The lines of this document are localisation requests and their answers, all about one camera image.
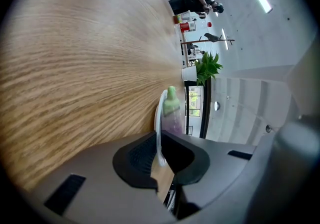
wooden table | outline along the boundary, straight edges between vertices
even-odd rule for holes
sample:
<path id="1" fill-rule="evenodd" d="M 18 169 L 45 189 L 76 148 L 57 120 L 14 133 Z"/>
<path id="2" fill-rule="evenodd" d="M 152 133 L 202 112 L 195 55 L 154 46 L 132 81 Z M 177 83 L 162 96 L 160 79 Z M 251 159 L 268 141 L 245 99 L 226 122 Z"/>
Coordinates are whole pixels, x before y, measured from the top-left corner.
<path id="1" fill-rule="evenodd" d="M 0 150 L 16 185 L 31 190 L 87 147 L 152 131 L 168 86 L 184 102 L 172 16 L 167 0 L 15 2 L 0 41 Z"/>

person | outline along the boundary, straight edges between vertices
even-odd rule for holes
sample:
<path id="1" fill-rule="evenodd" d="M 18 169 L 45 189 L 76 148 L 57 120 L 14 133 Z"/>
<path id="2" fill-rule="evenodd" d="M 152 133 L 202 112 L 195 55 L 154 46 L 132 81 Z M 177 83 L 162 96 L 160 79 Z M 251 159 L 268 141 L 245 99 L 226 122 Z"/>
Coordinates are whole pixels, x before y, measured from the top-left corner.
<path id="1" fill-rule="evenodd" d="M 204 50 L 200 50 L 199 48 L 195 48 L 192 55 L 188 57 L 190 62 L 194 62 L 195 60 L 200 60 L 204 56 L 206 52 Z"/>
<path id="2" fill-rule="evenodd" d="M 198 46 L 194 47 L 193 49 L 191 49 L 191 54 L 188 55 L 193 55 L 193 56 L 199 56 L 199 54 L 203 55 L 205 54 L 204 50 L 201 50 Z"/>
<path id="3" fill-rule="evenodd" d="M 197 12 L 196 14 L 198 14 L 199 18 L 202 19 L 202 20 L 206 18 L 206 13 L 205 12 Z"/>
<path id="4" fill-rule="evenodd" d="M 221 3 L 214 0 L 170 0 L 169 4 L 174 12 L 174 15 L 181 14 L 187 11 L 209 14 L 213 12 L 222 13 L 224 7 Z"/>
<path id="5" fill-rule="evenodd" d="M 188 45 L 187 45 L 186 47 L 187 47 L 188 55 L 196 55 L 196 54 L 202 53 L 198 45 L 192 45 L 190 48 L 188 48 Z"/>

black clothing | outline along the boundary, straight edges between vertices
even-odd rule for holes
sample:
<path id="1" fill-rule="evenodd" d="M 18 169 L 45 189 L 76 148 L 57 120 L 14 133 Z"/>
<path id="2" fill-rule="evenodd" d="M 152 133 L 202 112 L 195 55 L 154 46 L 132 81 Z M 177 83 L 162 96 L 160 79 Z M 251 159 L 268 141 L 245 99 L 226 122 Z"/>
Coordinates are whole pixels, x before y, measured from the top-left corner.
<path id="1" fill-rule="evenodd" d="M 186 44 L 186 48 L 189 50 L 189 49 L 193 49 L 194 48 L 194 45 L 192 43 L 187 43 Z"/>
<path id="2" fill-rule="evenodd" d="M 222 14 L 224 12 L 224 7 L 222 5 L 218 5 L 215 7 L 218 13 Z"/>
<path id="3" fill-rule="evenodd" d="M 214 1 L 205 0 L 208 5 L 212 5 Z M 187 12 L 203 12 L 204 7 L 199 0 L 170 0 L 169 4 L 175 15 Z"/>

